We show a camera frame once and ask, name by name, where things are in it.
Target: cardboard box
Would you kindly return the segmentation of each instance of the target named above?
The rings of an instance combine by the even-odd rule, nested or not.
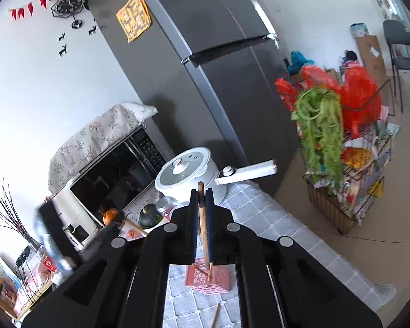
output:
[[[291,75],[290,76],[290,81],[292,82],[292,85],[298,84],[301,81],[304,81],[304,77],[301,74],[296,74],[296,75]]]
[[[387,80],[381,47],[376,36],[355,37],[364,67],[378,87]]]
[[[363,59],[381,58],[381,47],[376,36],[355,37],[360,55]]]
[[[329,76],[331,76],[331,77],[333,78],[333,80],[334,80],[337,84],[340,85],[340,84],[342,83],[340,74],[337,73],[337,70],[336,70],[336,69],[325,69],[325,72],[326,72]]]
[[[363,60],[363,65],[378,87],[387,80],[386,66],[384,65],[383,59],[373,58]]]

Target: blue plastic bag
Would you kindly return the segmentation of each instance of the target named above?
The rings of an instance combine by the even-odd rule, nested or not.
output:
[[[287,67],[287,71],[289,72],[290,75],[299,74],[304,64],[310,64],[310,65],[314,64],[313,60],[305,59],[305,57],[298,51],[292,52],[291,61],[292,61],[292,65]]]

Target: green vegetable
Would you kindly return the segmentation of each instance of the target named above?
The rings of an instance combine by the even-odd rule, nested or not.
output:
[[[162,214],[160,214],[155,205],[151,203],[142,208],[140,217],[138,218],[138,225],[141,229],[150,229],[156,226],[162,220]]]
[[[325,175],[339,189],[343,142],[339,96],[323,87],[313,87],[298,96],[291,119],[300,125],[308,170],[315,179],[317,174]]]

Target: gray refrigerator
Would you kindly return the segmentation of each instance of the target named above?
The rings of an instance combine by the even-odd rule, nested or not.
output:
[[[276,159],[257,182],[274,194],[297,148],[274,89],[283,58],[250,0],[145,0],[151,26],[127,43],[116,13],[128,0],[86,0],[108,45],[175,153],[205,146],[219,167]]]

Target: lid knob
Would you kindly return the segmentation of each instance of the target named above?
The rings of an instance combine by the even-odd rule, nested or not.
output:
[[[188,162],[182,161],[182,158],[176,159],[173,163],[173,174],[178,175],[182,173],[188,166]]]
[[[230,176],[235,173],[235,169],[232,166],[228,165],[223,168],[222,173],[223,173],[223,176]]]

